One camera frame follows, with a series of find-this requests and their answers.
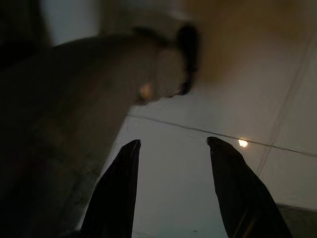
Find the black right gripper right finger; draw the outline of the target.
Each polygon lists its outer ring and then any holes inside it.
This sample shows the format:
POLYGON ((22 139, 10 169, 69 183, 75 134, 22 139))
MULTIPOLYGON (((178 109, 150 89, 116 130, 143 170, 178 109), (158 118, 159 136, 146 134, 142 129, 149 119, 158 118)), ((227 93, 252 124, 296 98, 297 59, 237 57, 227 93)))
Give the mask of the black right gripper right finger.
POLYGON ((208 137, 215 192, 230 238, 292 237, 264 183, 229 143, 208 137))

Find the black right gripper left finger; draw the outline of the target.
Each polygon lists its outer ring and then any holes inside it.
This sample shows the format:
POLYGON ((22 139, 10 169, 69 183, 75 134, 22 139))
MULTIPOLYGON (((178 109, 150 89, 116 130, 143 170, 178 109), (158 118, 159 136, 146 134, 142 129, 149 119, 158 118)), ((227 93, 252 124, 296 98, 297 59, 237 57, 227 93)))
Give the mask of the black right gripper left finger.
POLYGON ((82 238, 132 237, 140 140, 124 145, 97 183, 82 227, 82 238))

